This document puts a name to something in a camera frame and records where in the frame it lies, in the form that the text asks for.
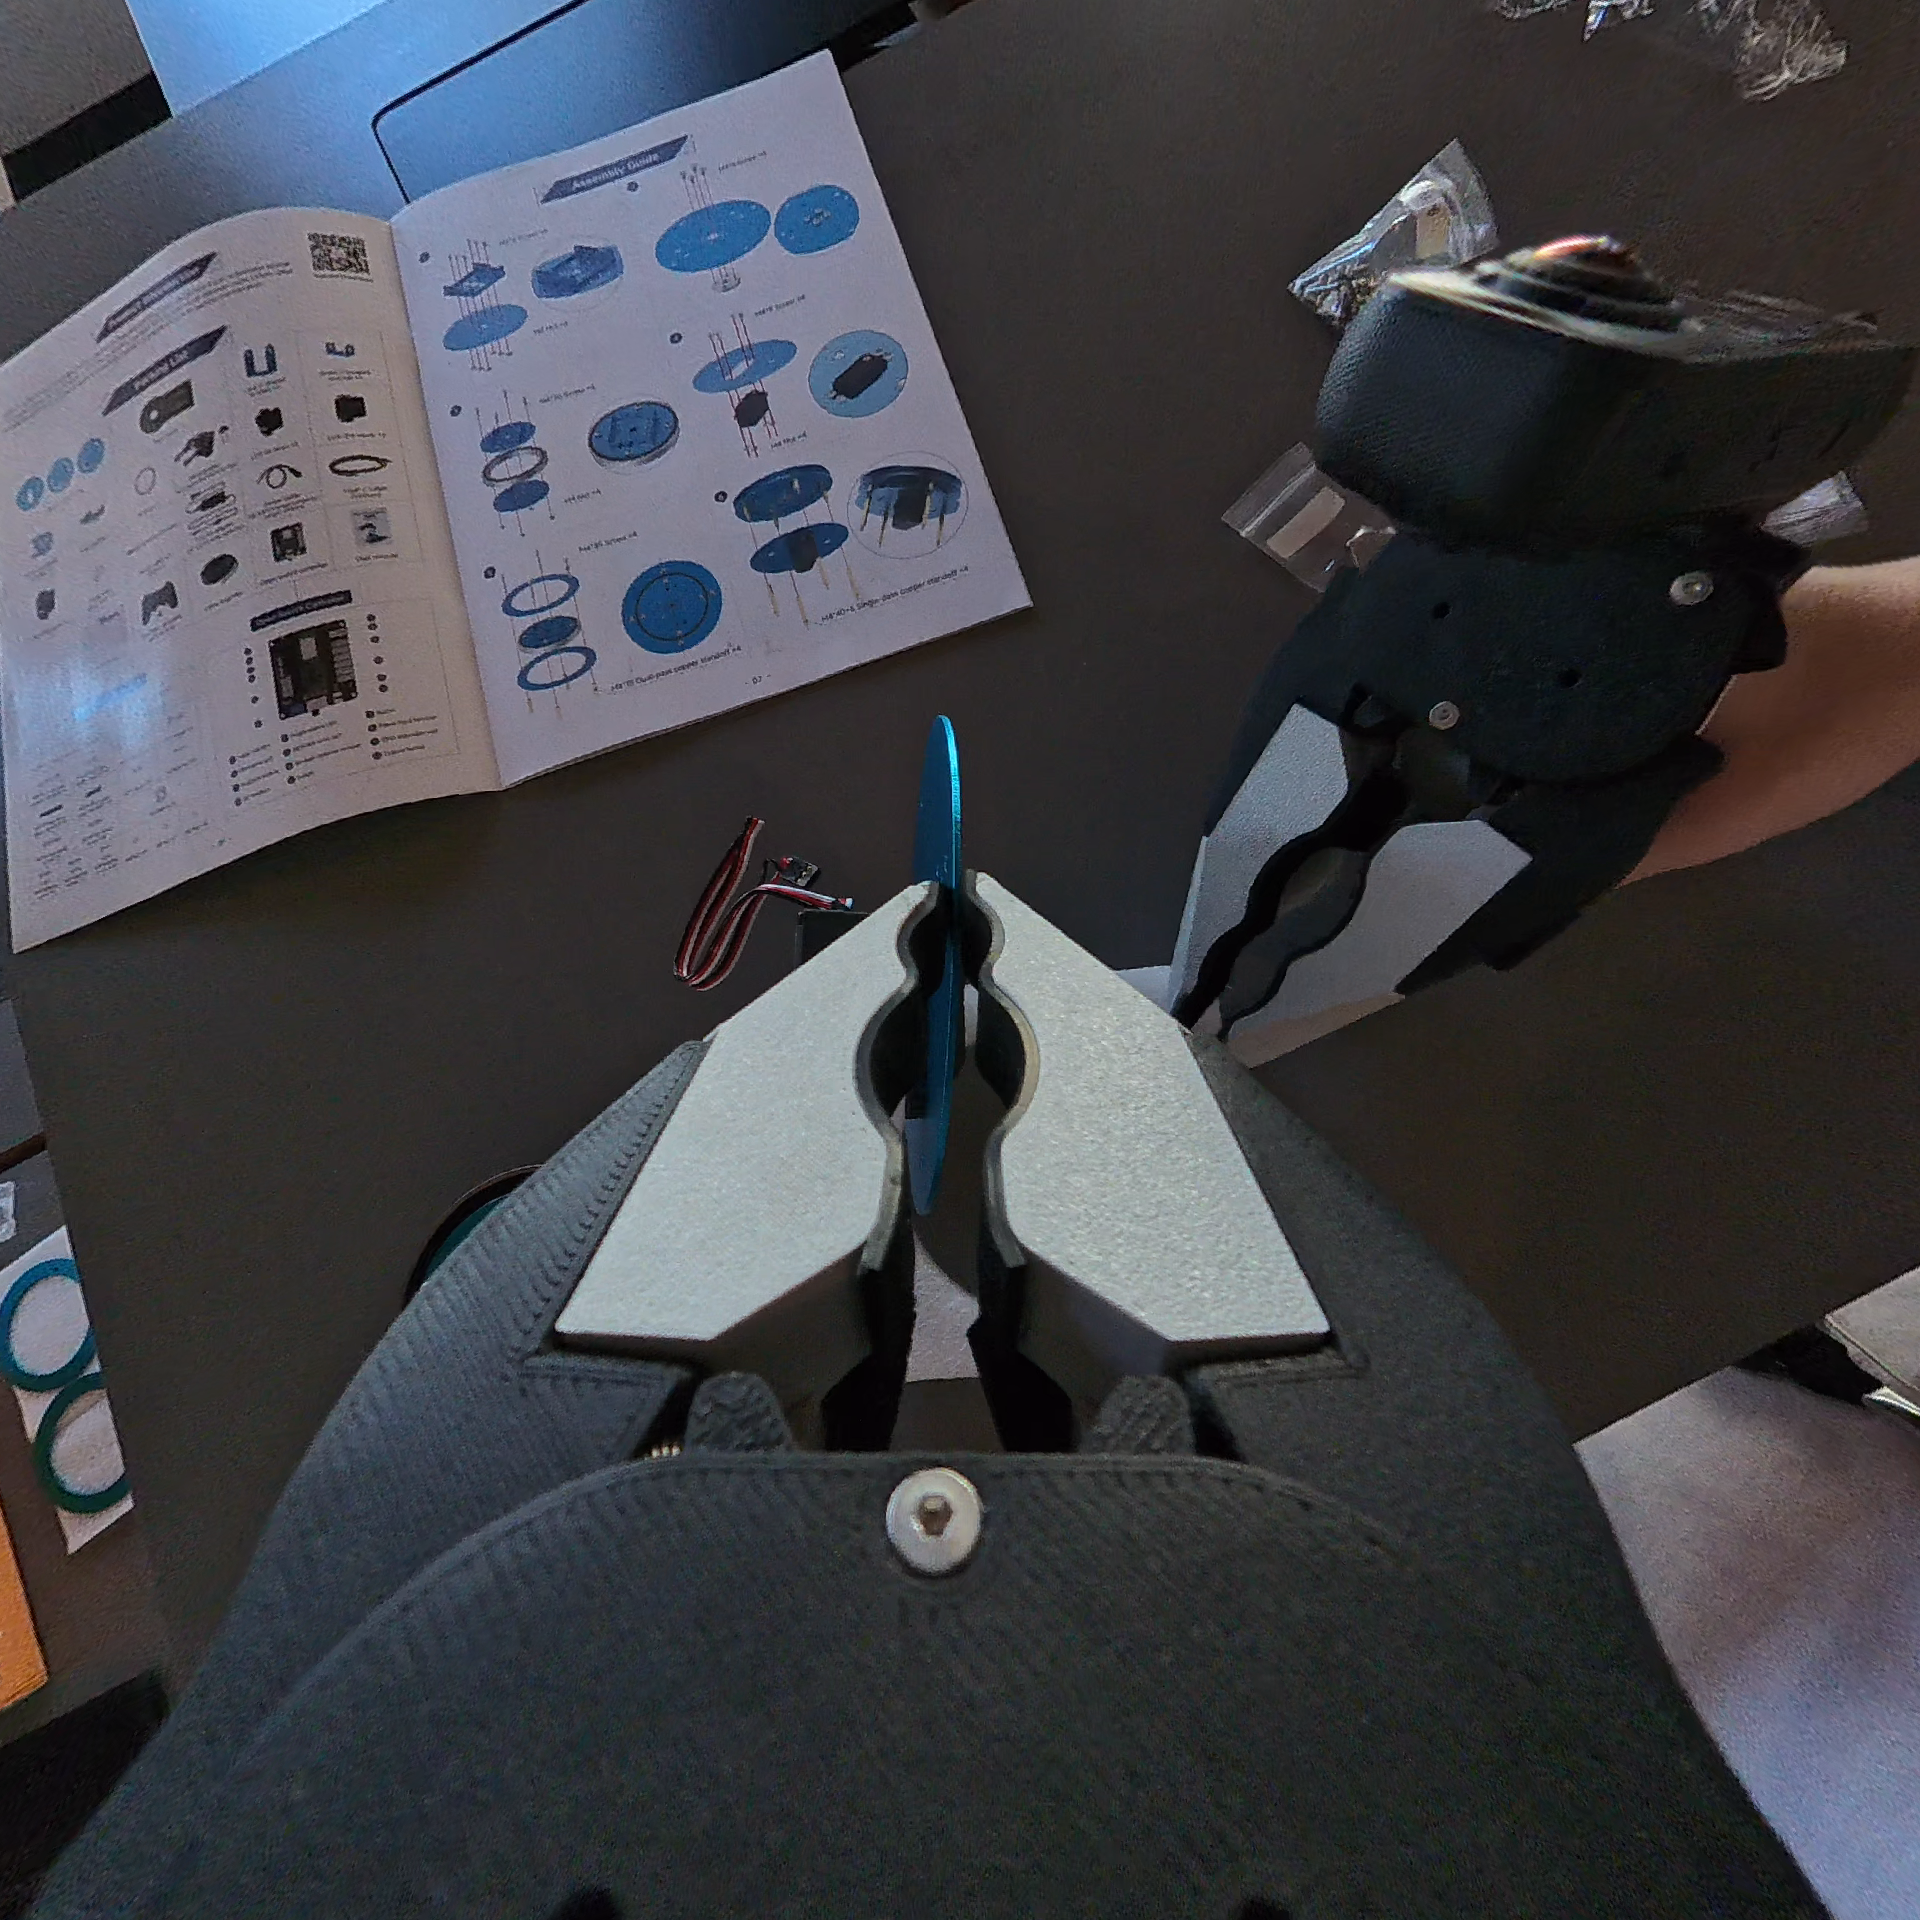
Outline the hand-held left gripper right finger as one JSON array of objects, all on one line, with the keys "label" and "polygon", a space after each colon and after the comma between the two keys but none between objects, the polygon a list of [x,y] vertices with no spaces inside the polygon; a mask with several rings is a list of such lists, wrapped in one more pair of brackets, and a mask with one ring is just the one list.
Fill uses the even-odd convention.
[{"label": "hand-held left gripper right finger", "polygon": [[982,1386],[1011,1452],[1070,1452],[1128,1376],[1323,1351],[1331,1322],[1192,1035],[999,880],[968,878]]}]

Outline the teal round base plate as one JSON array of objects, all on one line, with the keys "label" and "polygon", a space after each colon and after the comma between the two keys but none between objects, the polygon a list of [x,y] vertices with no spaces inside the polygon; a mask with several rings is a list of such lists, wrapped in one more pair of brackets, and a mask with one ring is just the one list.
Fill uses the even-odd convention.
[{"label": "teal round base plate", "polygon": [[518,1166],[465,1191],[453,1210],[446,1211],[440,1226],[427,1235],[419,1258],[414,1259],[400,1301],[406,1304],[411,1303],[443,1261],[451,1259],[451,1255],[537,1172],[539,1163]]}]

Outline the open assembly manual booklet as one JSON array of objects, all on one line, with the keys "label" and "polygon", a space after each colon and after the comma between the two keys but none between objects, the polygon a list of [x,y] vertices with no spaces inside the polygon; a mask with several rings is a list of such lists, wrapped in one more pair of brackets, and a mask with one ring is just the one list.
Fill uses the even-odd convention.
[{"label": "open assembly manual booklet", "polygon": [[16,952],[1031,604],[827,54],[191,232],[5,364],[2,480]]}]

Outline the person's right forearm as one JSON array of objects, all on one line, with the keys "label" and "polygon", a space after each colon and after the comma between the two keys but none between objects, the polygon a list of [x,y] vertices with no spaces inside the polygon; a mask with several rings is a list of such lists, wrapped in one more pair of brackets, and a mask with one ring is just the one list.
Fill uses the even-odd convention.
[{"label": "person's right forearm", "polygon": [[1919,557],[1815,566],[1784,615],[1784,666],[1731,679],[1702,730],[1721,765],[1674,807],[1631,880],[1798,831],[1917,764]]}]

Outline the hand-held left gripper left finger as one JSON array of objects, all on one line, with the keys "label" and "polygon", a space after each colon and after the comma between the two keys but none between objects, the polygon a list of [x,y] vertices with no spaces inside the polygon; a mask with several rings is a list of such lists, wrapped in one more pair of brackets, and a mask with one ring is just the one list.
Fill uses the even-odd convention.
[{"label": "hand-held left gripper left finger", "polygon": [[827,1450],[885,1450],[915,1325],[897,1111],[923,1075],[907,885],[710,1035],[560,1310],[571,1348],[766,1381]]}]

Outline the dark monitor stand base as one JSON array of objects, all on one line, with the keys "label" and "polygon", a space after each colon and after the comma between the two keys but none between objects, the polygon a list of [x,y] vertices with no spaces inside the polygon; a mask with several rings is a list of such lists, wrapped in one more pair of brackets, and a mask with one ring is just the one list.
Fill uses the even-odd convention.
[{"label": "dark monitor stand base", "polygon": [[375,112],[411,202],[694,106],[821,53],[877,13],[851,2],[579,2]]}]

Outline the blue metal disc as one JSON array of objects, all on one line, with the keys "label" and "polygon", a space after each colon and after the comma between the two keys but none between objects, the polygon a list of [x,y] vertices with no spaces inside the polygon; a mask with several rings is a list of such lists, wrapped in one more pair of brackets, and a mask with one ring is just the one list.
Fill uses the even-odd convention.
[{"label": "blue metal disc", "polygon": [[927,1037],[922,1064],[903,1103],[905,1163],[915,1211],[928,1216],[943,1188],[954,1115],[954,1080],[966,1056],[966,968],[958,928],[962,883],[962,774],[954,723],[937,716],[920,781],[915,835],[915,880],[939,890],[931,923],[934,947],[920,960],[927,991]]}]

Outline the clear bag of screws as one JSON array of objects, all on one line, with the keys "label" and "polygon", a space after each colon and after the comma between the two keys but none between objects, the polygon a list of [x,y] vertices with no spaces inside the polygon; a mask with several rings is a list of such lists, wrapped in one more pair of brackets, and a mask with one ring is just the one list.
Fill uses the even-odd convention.
[{"label": "clear bag of screws", "polygon": [[1453,140],[1362,228],[1299,275],[1289,292],[1321,323],[1345,328],[1393,276],[1470,268],[1498,250],[1485,178]]}]

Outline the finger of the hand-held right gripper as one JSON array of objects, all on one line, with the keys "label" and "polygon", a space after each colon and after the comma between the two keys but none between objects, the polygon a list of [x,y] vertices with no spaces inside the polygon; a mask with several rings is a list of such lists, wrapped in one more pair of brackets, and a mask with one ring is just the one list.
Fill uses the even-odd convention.
[{"label": "finger of the hand-held right gripper", "polygon": [[[1288,710],[1197,856],[1169,968],[1169,1007],[1185,1026],[1211,1037],[1319,1037],[1395,1002],[1360,991],[1359,967],[1343,956],[1335,983],[1310,988],[1304,1007],[1285,1013],[1280,994],[1253,1004],[1305,957],[1352,942],[1369,867],[1405,823],[1395,755],[1390,731],[1357,733],[1310,709]],[[1193,1004],[1209,952],[1257,903],[1274,856],[1283,856],[1277,918],[1235,952],[1229,988]]]},{"label": "finger of the hand-held right gripper", "polygon": [[1485,820],[1418,823],[1367,869],[1352,922],[1288,965],[1274,998],[1221,1026],[1241,1064],[1265,1064],[1400,1004],[1402,981],[1529,864]]}]

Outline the pale blue screen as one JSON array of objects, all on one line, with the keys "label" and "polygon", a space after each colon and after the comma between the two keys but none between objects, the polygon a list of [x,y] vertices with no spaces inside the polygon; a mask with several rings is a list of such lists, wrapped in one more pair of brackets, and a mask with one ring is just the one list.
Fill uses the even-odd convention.
[{"label": "pale blue screen", "polygon": [[142,51],[176,112],[199,107],[272,67],[345,58],[387,103],[520,31],[579,4],[563,2],[129,2]]}]

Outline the orange flat pad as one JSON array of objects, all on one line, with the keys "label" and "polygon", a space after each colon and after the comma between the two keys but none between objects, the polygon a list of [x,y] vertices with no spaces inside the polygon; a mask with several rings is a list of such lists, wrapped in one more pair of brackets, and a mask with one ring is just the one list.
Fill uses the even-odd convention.
[{"label": "orange flat pad", "polygon": [[49,1666],[7,1512],[0,1524],[2,1712],[49,1685]]}]

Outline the small clear zip bag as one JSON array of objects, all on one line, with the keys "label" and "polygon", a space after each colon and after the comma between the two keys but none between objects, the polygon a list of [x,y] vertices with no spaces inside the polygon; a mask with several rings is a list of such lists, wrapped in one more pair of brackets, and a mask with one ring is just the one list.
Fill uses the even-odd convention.
[{"label": "small clear zip bag", "polygon": [[1400,530],[1379,504],[1323,474],[1304,440],[1266,467],[1221,518],[1315,594],[1373,566]]}]

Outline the dark desk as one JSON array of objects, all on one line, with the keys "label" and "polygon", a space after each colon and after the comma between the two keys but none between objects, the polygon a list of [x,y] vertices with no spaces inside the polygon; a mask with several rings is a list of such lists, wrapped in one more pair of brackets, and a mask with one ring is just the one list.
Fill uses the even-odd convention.
[{"label": "dark desk", "polygon": [[[1119,967],[1169,956],[1305,591],[1221,511],[1312,416],[1289,279],[1461,138],[1507,244],[1634,237],[1917,332],[1917,4],[1832,4],[1771,103],[1479,4],[973,4],[849,74],[1034,608],[498,796],[305,831],[9,968],[136,1512],[77,1554],[7,1416],[53,1682],[178,1687],[289,1472],[489,1175],[778,978],[669,975],[745,812],[858,901],[927,723],[968,851]],[[1578,1432],[1917,1264],[1917,781],[1629,890],[1265,1069],[1498,1310]]]}]

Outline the crumpled clear plastic wrap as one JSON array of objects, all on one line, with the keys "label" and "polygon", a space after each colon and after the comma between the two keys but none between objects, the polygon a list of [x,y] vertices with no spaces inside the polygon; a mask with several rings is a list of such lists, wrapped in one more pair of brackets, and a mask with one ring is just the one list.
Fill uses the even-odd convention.
[{"label": "crumpled clear plastic wrap", "polygon": [[1479,2],[1479,12],[1511,22],[1568,13],[1584,44],[1629,30],[1729,77],[1755,106],[1835,79],[1855,53],[1833,4],[1821,2]]}]

